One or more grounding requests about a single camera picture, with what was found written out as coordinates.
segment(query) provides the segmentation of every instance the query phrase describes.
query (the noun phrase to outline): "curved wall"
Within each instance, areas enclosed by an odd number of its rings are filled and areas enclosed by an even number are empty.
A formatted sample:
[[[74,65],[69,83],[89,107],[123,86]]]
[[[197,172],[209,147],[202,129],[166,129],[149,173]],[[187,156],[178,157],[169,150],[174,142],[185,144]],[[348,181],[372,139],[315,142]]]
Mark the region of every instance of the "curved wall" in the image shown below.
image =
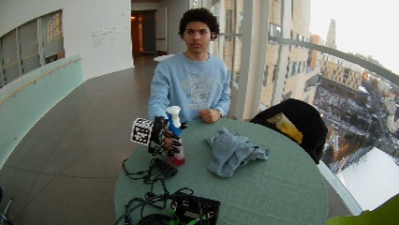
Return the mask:
[[[62,9],[65,57],[80,54],[85,80],[133,67],[130,0],[2,0],[0,6],[0,37]]]

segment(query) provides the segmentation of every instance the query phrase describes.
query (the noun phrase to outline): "hand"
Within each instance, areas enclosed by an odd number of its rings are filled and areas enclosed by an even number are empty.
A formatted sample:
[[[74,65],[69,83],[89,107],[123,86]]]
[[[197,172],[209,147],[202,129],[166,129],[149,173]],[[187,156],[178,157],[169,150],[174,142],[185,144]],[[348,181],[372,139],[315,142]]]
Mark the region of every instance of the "hand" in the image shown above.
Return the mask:
[[[198,116],[201,117],[201,119],[205,123],[211,124],[219,120],[219,118],[222,117],[222,114],[218,110],[205,109],[205,110],[199,111]]]

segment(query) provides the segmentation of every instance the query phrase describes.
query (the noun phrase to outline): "crumpled fabric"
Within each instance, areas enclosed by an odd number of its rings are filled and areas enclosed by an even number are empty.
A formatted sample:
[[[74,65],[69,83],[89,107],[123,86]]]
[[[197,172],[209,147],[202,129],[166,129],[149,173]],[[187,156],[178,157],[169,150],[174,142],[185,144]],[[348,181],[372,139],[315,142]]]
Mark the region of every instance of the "crumpled fabric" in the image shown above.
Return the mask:
[[[268,159],[268,149],[251,143],[239,133],[230,134],[225,127],[217,130],[214,137],[207,138],[207,142],[213,153],[209,170],[219,177],[231,177],[234,170],[250,160]]]

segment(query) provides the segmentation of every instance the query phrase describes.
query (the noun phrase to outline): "gray floor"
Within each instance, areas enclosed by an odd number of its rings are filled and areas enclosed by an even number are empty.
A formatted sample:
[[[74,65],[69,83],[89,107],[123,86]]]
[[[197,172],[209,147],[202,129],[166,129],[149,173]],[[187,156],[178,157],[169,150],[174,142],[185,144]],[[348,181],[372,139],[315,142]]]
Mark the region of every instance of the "gray floor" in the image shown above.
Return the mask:
[[[0,171],[9,219],[17,225],[113,224],[121,162],[135,145],[130,123],[147,118],[151,57],[133,69],[84,82],[49,110]],[[348,215],[328,185],[328,216]]]

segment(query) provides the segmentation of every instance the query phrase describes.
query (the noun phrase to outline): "round table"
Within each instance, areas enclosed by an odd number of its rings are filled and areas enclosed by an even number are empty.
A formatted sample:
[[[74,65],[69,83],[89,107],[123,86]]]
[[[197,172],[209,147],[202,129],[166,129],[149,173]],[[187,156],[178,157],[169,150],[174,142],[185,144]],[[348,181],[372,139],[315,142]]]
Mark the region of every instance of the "round table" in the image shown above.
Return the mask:
[[[250,161],[235,169],[230,178],[218,177],[207,169],[211,149],[206,138],[214,137],[221,127],[268,149],[268,159]],[[219,201],[217,224],[326,224],[328,193],[324,178],[306,151],[286,136],[259,125],[223,118],[214,124],[190,122],[182,142],[186,163],[177,167],[178,173],[166,180],[166,187],[170,193],[190,188],[195,196]],[[127,170],[146,170],[150,159],[146,146],[134,149],[126,161]],[[143,198],[149,190],[150,185],[142,180],[131,180],[123,170],[119,172],[114,190],[117,217],[125,213],[129,200]],[[169,206],[163,211],[150,206],[147,209],[147,213],[170,213]],[[137,223],[138,214],[133,214],[133,219]]]

